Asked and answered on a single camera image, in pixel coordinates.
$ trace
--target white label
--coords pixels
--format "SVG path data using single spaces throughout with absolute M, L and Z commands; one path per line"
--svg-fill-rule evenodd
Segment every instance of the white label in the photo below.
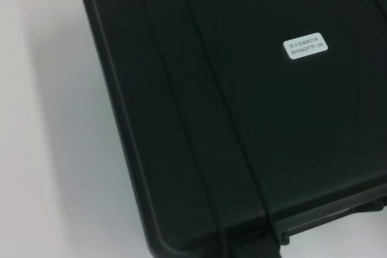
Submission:
M 320 33 L 312 33 L 307 36 L 284 42 L 284 48 L 292 60 L 311 54 L 321 53 L 328 49 L 328 45 Z

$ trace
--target plastic case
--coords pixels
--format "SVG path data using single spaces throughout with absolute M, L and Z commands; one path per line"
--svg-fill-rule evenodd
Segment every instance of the plastic case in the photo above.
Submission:
M 154 256 L 384 207 L 387 0 L 84 1 Z

